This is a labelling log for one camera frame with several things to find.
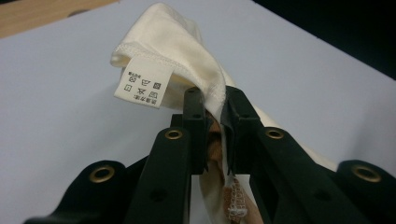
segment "towel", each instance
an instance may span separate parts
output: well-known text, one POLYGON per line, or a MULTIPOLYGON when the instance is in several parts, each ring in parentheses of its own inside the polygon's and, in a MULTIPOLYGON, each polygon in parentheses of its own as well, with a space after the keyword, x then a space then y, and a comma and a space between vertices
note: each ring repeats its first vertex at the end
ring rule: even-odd
MULTIPOLYGON (((201 192, 212 223, 262 223, 248 176, 227 175, 228 164, 223 159, 226 158, 225 132, 219 121, 225 87, 235 84, 204 47, 197 24, 166 4, 152 5, 113 51, 111 64, 122 68, 121 73, 126 77, 131 75, 125 72, 130 64, 142 60, 148 69, 152 65, 171 71, 169 80, 164 82, 167 86, 161 106, 181 109, 184 91, 196 86, 204 95, 207 115, 216 121, 209 132, 209 172, 200 176, 201 192)), ((162 73, 156 73, 153 78, 156 76, 159 78, 162 73)), ((279 127, 259 108, 255 109, 265 126, 279 127)), ((302 146, 316 163, 335 170, 334 163, 302 146)))

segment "white table surface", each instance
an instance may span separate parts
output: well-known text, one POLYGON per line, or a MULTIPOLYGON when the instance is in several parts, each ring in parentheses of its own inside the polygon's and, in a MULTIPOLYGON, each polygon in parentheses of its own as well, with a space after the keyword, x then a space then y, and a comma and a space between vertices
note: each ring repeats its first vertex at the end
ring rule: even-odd
MULTIPOLYGON (((120 1, 0 39, 0 223, 52 212, 86 166, 149 153, 173 111, 113 97, 113 49, 155 1, 120 1)), ((396 83, 248 0, 165 0, 252 103, 331 161, 396 175, 396 83)), ((208 223, 196 178, 191 223, 208 223)))

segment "fabric tag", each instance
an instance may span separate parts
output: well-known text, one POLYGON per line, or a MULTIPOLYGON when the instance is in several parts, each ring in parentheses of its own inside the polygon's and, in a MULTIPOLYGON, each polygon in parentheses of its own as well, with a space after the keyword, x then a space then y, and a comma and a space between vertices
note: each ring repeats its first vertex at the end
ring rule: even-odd
POLYGON ((173 68, 135 57, 126 66, 114 96, 132 103, 160 108, 173 68))

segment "clothing tag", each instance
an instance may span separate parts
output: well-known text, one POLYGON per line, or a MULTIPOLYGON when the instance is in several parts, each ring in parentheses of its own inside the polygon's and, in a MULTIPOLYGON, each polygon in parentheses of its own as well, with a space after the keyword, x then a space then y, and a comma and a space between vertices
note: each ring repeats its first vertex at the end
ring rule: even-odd
POLYGON ((136 57, 128 63, 114 96, 140 105, 160 108, 173 68, 136 57))

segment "white cloth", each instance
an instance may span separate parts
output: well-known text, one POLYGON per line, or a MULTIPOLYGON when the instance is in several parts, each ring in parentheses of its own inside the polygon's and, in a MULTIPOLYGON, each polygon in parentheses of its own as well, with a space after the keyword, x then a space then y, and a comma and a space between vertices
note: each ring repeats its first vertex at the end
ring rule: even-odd
MULTIPOLYGON (((114 50, 111 64, 126 67, 133 57, 144 57, 153 63, 161 63, 174 68, 169 81, 163 106, 181 108, 184 91, 197 86, 205 97, 205 107, 220 121, 221 109, 225 100, 225 86, 234 86, 230 76, 216 59, 205 49, 199 29, 194 21, 188 20, 165 4, 155 4, 135 22, 132 29, 114 50)), ((259 108, 255 107, 265 126, 278 125, 259 108)), ((226 156, 223 141, 223 157, 226 156)), ((304 148, 313 160, 332 170, 334 163, 318 156, 312 150, 304 148)), ((223 160, 223 171, 227 172, 226 160, 223 160)), ((225 223, 222 212, 222 198, 219 195, 220 182, 211 176, 201 179, 204 189, 213 189, 205 193, 205 205, 214 223, 225 223)), ((248 176, 239 176, 241 185, 251 199, 248 176)), ((226 177, 226 185, 232 177, 226 177)))

